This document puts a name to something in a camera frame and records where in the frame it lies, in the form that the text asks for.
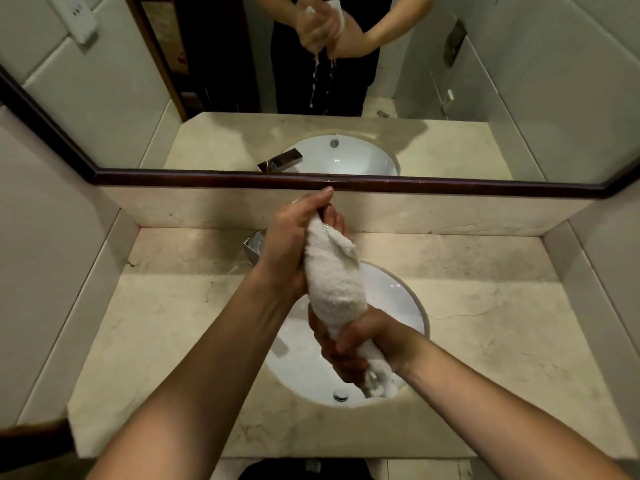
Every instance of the sink overflow hole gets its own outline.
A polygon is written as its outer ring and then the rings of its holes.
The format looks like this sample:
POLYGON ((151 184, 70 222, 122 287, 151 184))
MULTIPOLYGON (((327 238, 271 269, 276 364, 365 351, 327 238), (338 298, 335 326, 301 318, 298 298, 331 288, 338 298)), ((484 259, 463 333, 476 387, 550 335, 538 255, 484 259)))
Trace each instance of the sink overflow hole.
POLYGON ((338 401, 339 403, 343 403, 345 402, 348 398, 349 395, 347 392, 337 389, 336 391, 334 391, 333 393, 333 398, 338 401))

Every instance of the sink basin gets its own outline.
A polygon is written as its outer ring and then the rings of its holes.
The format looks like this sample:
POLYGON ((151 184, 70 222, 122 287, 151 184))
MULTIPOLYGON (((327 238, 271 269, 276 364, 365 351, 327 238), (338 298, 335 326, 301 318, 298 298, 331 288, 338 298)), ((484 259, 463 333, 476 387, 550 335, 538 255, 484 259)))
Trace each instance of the sink basin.
MULTIPOLYGON (((360 270, 370 304, 425 334, 426 315, 403 283, 370 264, 361 263, 360 270)), ((384 401, 367 399, 356 386, 342 382, 320 355, 320 345, 307 322, 307 306, 308 297, 300 298, 284 320, 267 354, 270 370, 296 394, 325 406, 352 408, 384 401)), ((398 387, 405 386, 400 377, 394 376, 394 380, 398 387)))
POLYGON ((329 134, 303 139, 286 151, 297 149, 303 160, 285 170, 298 173, 397 176, 393 159, 368 141, 353 136, 329 134))

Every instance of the hand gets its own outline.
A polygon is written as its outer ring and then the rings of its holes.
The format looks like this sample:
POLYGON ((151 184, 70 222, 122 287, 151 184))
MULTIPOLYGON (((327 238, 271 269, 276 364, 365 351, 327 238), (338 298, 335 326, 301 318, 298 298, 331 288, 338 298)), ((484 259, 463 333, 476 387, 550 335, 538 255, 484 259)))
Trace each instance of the hand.
POLYGON ((317 57, 338 35, 340 16, 322 0, 298 0, 295 29, 300 37, 300 44, 317 57), (308 12, 308 7, 313 8, 315 13, 308 12))
POLYGON ((325 224, 343 234, 347 231, 344 217, 329 204, 332 197, 332 187, 307 194, 281 207, 267 229, 256 272, 265 282, 274 284, 279 293, 291 292, 292 305, 307 293, 302 257, 311 217, 318 209, 323 209, 325 224))
POLYGON ((368 33, 363 33, 358 23, 347 12, 342 10, 342 14, 344 28, 338 39, 327 45, 327 57, 348 59, 372 53, 376 47, 368 33))
POLYGON ((367 361, 356 354, 366 340, 373 339, 385 355, 391 370, 402 376, 413 362, 424 336, 404 325, 382 310, 369 305, 369 309, 354 322, 346 325, 334 342, 324 323, 308 307, 309 327, 322 347, 322 357, 331 365, 344 382, 359 384, 364 381, 367 361))

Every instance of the beige countertop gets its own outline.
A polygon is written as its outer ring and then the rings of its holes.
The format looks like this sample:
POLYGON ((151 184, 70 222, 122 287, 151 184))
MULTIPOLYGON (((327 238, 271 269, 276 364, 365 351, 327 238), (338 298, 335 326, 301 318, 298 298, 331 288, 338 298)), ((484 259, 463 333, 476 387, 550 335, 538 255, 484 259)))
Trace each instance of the beige countertop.
POLYGON ((513 179, 487 123, 237 112, 184 123, 164 168, 256 171, 301 139, 333 133, 376 144, 403 177, 513 179))
MULTIPOLYGON (((76 448, 97 456, 215 319, 250 269, 247 231, 144 228, 68 405, 76 448)), ((398 276, 431 338, 615 458, 635 458, 541 241, 359 233, 363 260, 398 276)), ((409 387, 343 409, 293 394, 263 366, 226 457, 454 458, 472 452, 409 387)))

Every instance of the black pants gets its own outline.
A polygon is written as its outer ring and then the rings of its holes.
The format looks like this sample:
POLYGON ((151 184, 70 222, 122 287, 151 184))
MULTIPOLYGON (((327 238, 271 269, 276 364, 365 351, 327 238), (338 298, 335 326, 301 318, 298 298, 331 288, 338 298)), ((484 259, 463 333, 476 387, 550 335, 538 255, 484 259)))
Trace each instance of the black pants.
POLYGON ((268 458, 247 467, 238 480, 373 480, 364 460, 320 460, 320 473, 308 472, 304 458, 268 458))
POLYGON ((367 89, 376 76, 379 53, 376 50, 360 59, 338 59, 332 67, 324 50, 316 67, 313 54, 300 45, 296 31, 275 23, 271 66, 278 112, 361 116, 367 89))

